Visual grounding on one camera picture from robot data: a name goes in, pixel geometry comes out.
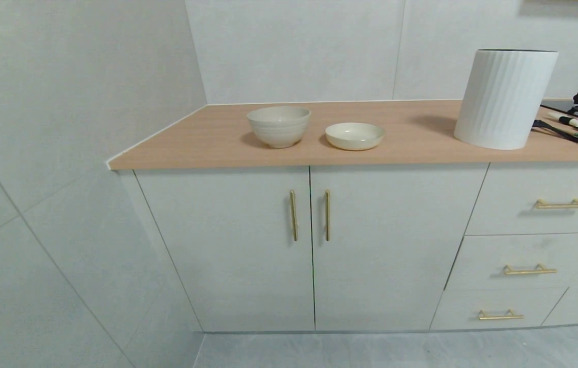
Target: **ceramic bowl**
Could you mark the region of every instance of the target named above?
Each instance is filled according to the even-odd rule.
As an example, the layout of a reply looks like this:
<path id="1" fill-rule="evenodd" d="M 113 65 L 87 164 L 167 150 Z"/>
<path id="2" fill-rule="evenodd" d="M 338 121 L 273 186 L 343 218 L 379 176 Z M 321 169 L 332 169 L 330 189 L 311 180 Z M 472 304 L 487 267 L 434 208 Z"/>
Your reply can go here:
<path id="1" fill-rule="evenodd" d="M 303 138 L 310 115 L 303 107 L 277 106 L 252 111 L 248 119 L 259 140 L 273 148 L 285 148 Z"/>
<path id="2" fill-rule="evenodd" d="M 382 141 L 385 130 L 366 123 L 340 123 L 326 128 L 326 138 L 331 145 L 348 151 L 371 149 Z"/>

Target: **gray floor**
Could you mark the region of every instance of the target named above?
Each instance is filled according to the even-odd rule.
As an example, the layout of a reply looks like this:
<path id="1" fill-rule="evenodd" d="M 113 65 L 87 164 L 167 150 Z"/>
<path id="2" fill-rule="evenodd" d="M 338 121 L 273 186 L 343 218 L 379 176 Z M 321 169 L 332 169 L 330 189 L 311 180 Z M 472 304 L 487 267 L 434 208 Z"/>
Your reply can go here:
<path id="1" fill-rule="evenodd" d="M 206 335 L 194 368 L 578 367 L 578 326 L 507 331 Z"/>

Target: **gold bar handle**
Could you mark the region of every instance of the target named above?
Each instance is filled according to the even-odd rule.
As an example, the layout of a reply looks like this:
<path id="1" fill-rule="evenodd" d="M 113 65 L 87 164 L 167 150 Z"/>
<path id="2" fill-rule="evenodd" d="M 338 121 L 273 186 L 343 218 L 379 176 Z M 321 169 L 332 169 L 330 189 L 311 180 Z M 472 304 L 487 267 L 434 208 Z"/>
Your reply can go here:
<path id="1" fill-rule="evenodd" d="M 294 227 L 294 242 L 298 242 L 298 219 L 296 219 L 296 192 L 289 191 L 291 198 L 291 222 Z"/>
<path id="2" fill-rule="evenodd" d="M 561 210 L 578 208 L 578 199 L 574 198 L 571 203 L 551 204 L 542 199 L 537 199 L 535 203 L 537 210 Z"/>
<path id="3" fill-rule="evenodd" d="M 329 242 L 329 190 L 326 190 L 326 242 Z"/>
<path id="4" fill-rule="evenodd" d="M 507 310 L 507 314 L 504 316 L 488 316 L 484 310 L 480 310 L 478 315 L 478 319 L 481 321 L 492 321 L 495 319 L 524 319 L 525 316 L 523 314 L 515 314 L 514 311 L 510 308 Z"/>
<path id="5" fill-rule="evenodd" d="M 558 270 L 555 268 L 546 268 L 546 266 L 541 263 L 537 263 L 534 270 L 514 270 L 509 265 L 505 265 L 502 271 L 505 275 L 535 275 L 535 274 L 556 274 Z"/>

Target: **drawer handle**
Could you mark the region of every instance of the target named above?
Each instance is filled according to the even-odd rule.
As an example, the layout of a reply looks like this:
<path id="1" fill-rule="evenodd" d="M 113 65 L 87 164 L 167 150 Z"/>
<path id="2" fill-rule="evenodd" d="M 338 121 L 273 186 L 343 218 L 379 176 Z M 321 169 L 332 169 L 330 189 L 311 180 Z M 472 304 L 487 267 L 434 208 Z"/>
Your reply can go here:
<path id="1" fill-rule="evenodd" d="M 298 219 L 296 219 L 296 192 L 289 191 L 291 199 L 291 222 L 294 227 L 294 242 L 298 242 Z"/>
<path id="2" fill-rule="evenodd" d="M 502 271 L 505 275 L 535 275 L 535 274 L 556 274 L 558 270 L 555 268 L 546 268 L 541 263 L 537 263 L 534 270 L 514 270 L 509 265 L 505 265 Z"/>
<path id="3" fill-rule="evenodd" d="M 515 314 L 514 311 L 510 308 L 507 310 L 507 314 L 504 316 L 488 316 L 484 310 L 480 310 L 480 314 L 478 319 L 481 321 L 490 321 L 493 319 L 524 319 L 525 316 L 523 314 Z"/>
<path id="4" fill-rule="evenodd" d="M 542 199 L 537 199 L 535 203 L 537 210 L 560 210 L 565 208 L 578 208 L 578 199 L 574 198 L 571 203 L 551 204 Z"/>
<path id="5" fill-rule="evenodd" d="M 326 242 L 329 242 L 329 190 L 326 190 Z"/>

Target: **ribbed white container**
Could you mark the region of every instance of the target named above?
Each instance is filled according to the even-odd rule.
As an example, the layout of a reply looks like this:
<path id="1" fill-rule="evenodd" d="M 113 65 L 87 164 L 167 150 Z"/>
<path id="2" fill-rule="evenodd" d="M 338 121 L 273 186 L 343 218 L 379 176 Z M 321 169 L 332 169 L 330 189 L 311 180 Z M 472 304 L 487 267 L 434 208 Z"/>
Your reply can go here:
<path id="1" fill-rule="evenodd" d="M 455 137 L 492 149 L 520 149 L 530 134 L 558 53 L 478 50 Z"/>

